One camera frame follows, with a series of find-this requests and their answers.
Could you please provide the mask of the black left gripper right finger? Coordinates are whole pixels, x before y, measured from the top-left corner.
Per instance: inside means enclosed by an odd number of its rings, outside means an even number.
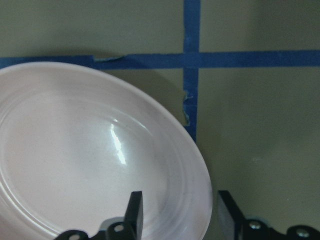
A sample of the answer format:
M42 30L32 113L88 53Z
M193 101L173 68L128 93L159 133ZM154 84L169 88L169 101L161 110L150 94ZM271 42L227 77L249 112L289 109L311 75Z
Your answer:
M225 239L239 240L244 214L229 191L218 191L217 207L218 222Z

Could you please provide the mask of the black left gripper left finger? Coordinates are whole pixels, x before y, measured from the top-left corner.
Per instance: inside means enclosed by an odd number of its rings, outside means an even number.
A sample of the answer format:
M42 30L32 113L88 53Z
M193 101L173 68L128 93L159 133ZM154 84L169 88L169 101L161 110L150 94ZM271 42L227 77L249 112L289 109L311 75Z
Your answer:
M142 191L133 191L130 194L127 209L124 215L124 222L131 226L135 239L141 240L144 224Z

